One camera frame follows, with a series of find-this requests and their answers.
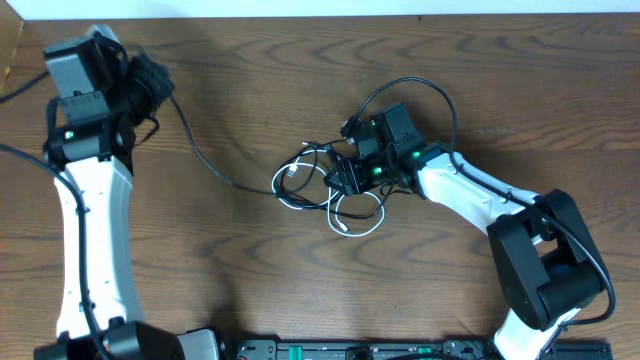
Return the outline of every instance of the brown wooden surface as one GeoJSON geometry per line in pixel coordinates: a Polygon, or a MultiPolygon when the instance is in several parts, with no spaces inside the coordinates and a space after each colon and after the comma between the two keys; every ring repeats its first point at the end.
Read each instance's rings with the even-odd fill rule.
{"type": "MultiPolygon", "coordinates": [[[[41,49],[88,22],[25,27],[8,87],[43,69],[41,49]]],[[[640,15],[450,16],[109,22],[130,51],[166,64],[205,154],[231,177],[268,188],[307,139],[337,138],[378,86],[417,75],[460,116],[459,150],[490,174],[571,194],[615,282],[605,338],[640,357],[640,15]]],[[[33,154],[45,139],[50,80],[0,108],[0,141],[33,154]]],[[[419,85],[389,90],[418,126],[447,140],[443,101],[419,85]]],[[[440,338],[492,334],[507,306],[488,241],[453,212],[394,196],[371,236],[339,237],[320,212],[232,190],[192,153],[176,112],[134,154],[130,228],[148,321],[283,338],[440,338]]],[[[0,155],[0,353],[29,358],[54,340],[62,299],[62,220],[52,180],[0,155]]],[[[319,179],[318,199],[324,195],[319,179]]],[[[366,201],[345,209],[368,210],[366,201]]],[[[600,296],[581,316],[605,306],[600,296]]]]}
{"type": "Polygon", "coordinates": [[[9,64],[18,45],[21,29],[22,19],[6,1],[0,0],[0,94],[3,92],[5,78],[9,76],[9,64]]]}

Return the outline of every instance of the white wall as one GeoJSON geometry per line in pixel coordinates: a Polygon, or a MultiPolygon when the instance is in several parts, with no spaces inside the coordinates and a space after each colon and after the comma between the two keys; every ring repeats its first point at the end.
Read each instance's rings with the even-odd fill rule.
{"type": "Polygon", "coordinates": [[[24,20],[640,12],[639,0],[7,0],[24,20]]]}

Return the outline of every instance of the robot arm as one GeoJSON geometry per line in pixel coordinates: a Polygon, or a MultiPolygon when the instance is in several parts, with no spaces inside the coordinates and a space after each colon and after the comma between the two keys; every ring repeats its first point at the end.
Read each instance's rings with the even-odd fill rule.
{"type": "Polygon", "coordinates": [[[577,206],[566,193],[554,190],[540,196],[515,188],[473,167],[459,153],[451,155],[445,144],[426,146],[402,104],[373,114],[370,123],[352,118],[341,134],[357,146],[358,155],[339,161],[333,157],[327,186],[353,195],[393,182],[450,208],[488,235],[502,292],[512,308],[493,339],[504,358],[538,358],[559,334],[559,325],[604,290],[585,254],[531,209],[549,214],[578,234],[608,277],[577,206]],[[554,239],[558,247],[541,258],[535,245],[554,239]]]}
{"type": "Polygon", "coordinates": [[[59,93],[47,109],[45,158],[82,198],[88,230],[86,253],[80,254],[76,202],[56,180],[65,232],[64,295],[58,342],[36,349],[34,358],[94,358],[106,341],[116,358],[216,360],[212,332],[179,339],[144,324],[133,279],[128,226],[133,129],[171,95],[166,69],[144,54],[129,61],[106,26],[47,48],[45,59],[59,93]],[[67,119],[62,126],[56,126],[58,105],[67,119]],[[81,293],[81,256],[86,256],[90,294],[81,293]],[[91,301],[89,315],[82,296],[91,301]],[[96,330],[90,331],[87,318],[95,320],[96,330]]]}

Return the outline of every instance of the white cable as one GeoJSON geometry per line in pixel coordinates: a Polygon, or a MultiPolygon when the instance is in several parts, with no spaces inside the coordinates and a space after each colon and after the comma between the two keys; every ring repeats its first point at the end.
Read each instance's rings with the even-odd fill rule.
{"type": "MultiPolygon", "coordinates": [[[[307,163],[295,163],[295,164],[287,164],[283,167],[281,167],[275,175],[273,175],[273,179],[271,180],[271,191],[273,191],[273,193],[276,193],[276,187],[274,186],[274,184],[276,183],[276,178],[278,177],[278,175],[280,175],[285,169],[290,168],[293,165],[298,165],[298,166],[307,166],[307,167],[314,167],[313,164],[307,164],[307,163]]],[[[318,171],[320,171],[323,175],[327,175],[327,172],[324,171],[324,169],[322,169],[321,167],[315,166],[316,169],[318,169],[318,171]]],[[[325,200],[324,202],[321,202],[318,205],[325,205],[328,201],[330,201],[331,199],[333,199],[333,197],[329,198],[328,200],[325,200]]],[[[281,203],[283,203],[284,205],[286,205],[288,208],[293,209],[293,210],[303,210],[303,208],[299,207],[299,206],[293,206],[293,205],[289,205],[287,204],[284,200],[282,199],[278,199],[280,200],[281,203]]]]}
{"type": "MultiPolygon", "coordinates": [[[[306,167],[311,167],[311,168],[316,168],[318,169],[318,171],[320,171],[323,175],[327,175],[327,172],[322,169],[321,167],[317,166],[317,165],[313,165],[313,164],[308,164],[308,163],[303,163],[303,162],[299,162],[300,158],[306,155],[310,155],[310,154],[314,154],[317,152],[324,152],[326,153],[327,151],[324,149],[314,149],[314,150],[307,150],[305,152],[303,152],[300,156],[298,156],[296,158],[296,160],[291,163],[291,164],[286,164],[283,167],[281,167],[280,169],[278,169],[278,171],[276,171],[276,173],[273,175],[273,178],[271,179],[271,191],[273,191],[274,194],[276,194],[276,188],[275,188],[275,183],[276,180],[278,178],[278,175],[282,174],[282,172],[286,169],[289,169],[289,171],[293,174],[295,174],[298,166],[306,166],[306,167]]],[[[340,208],[340,204],[342,203],[342,199],[345,197],[344,195],[340,196],[340,198],[338,199],[338,202],[336,203],[336,222],[338,223],[338,225],[340,225],[340,228],[342,228],[342,231],[338,230],[335,228],[335,226],[333,226],[333,223],[331,223],[331,200],[333,200],[333,198],[336,197],[336,195],[338,195],[339,192],[335,192],[332,194],[331,192],[331,188],[329,188],[329,197],[327,198],[327,200],[321,202],[320,206],[322,205],[327,205],[327,222],[329,223],[329,227],[331,227],[331,230],[335,231],[336,233],[342,235],[342,236],[347,236],[347,237],[361,237],[361,236],[365,236],[365,235],[369,235],[371,234],[375,229],[378,228],[378,226],[380,226],[380,224],[382,224],[382,221],[384,220],[384,205],[382,205],[382,201],[380,200],[380,198],[374,194],[371,193],[369,191],[364,192],[364,194],[367,194],[369,196],[372,196],[373,198],[376,199],[376,201],[378,202],[378,204],[380,204],[380,210],[382,210],[382,214],[380,215],[380,220],[378,220],[378,223],[376,223],[371,229],[369,229],[366,232],[360,233],[360,234],[351,234],[349,233],[349,227],[347,225],[345,225],[342,221],[340,221],[340,219],[338,218],[338,209],[340,208]]],[[[280,200],[281,203],[283,203],[286,207],[293,209],[293,210],[304,210],[304,208],[299,207],[299,206],[293,206],[293,205],[289,205],[286,201],[282,200],[282,199],[278,199],[280,200]]]]}
{"type": "MultiPolygon", "coordinates": [[[[340,234],[340,235],[342,235],[342,236],[347,236],[347,237],[361,237],[361,236],[365,236],[365,235],[369,235],[369,234],[371,234],[375,229],[377,229],[377,228],[378,228],[378,226],[380,226],[380,224],[382,224],[382,221],[384,220],[384,205],[382,205],[382,201],[380,200],[380,198],[379,198],[376,194],[371,193],[371,192],[369,192],[369,191],[366,191],[366,192],[364,192],[363,194],[367,194],[367,195],[369,195],[369,196],[372,196],[373,198],[375,198],[375,199],[376,199],[376,201],[378,201],[378,204],[380,204],[380,210],[382,210],[382,214],[380,215],[380,220],[378,220],[378,223],[377,223],[377,224],[375,224],[375,225],[374,225],[371,229],[369,229],[368,231],[365,231],[365,232],[360,233],[360,234],[349,234],[349,233],[347,233],[347,232],[345,232],[345,231],[340,231],[340,230],[336,229],[336,228],[335,228],[335,226],[333,226],[333,224],[331,223],[331,205],[329,205],[329,206],[327,206],[327,223],[329,223],[329,227],[331,227],[331,230],[335,231],[336,233],[338,233],[338,234],[340,234]]],[[[333,197],[334,197],[334,196],[335,196],[335,194],[331,195],[331,188],[329,188],[329,199],[328,199],[327,201],[329,201],[329,200],[333,199],[333,197]]],[[[336,211],[336,213],[338,212],[338,208],[340,207],[340,203],[342,202],[342,199],[343,199],[344,197],[345,197],[345,196],[344,196],[344,195],[342,195],[342,196],[340,196],[340,199],[338,199],[338,202],[336,203],[336,210],[335,210],[335,211],[336,211]]],[[[340,221],[340,219],[338,219],[338,214],[336,214],[336,221],[338,222],[338,224],[340,225],[340,227],[341,227],[342,229],[347,228],[347,226],[346,226],[346,225],[344,225],[344,223],[342,223],[342,222],[340,221]]]]}

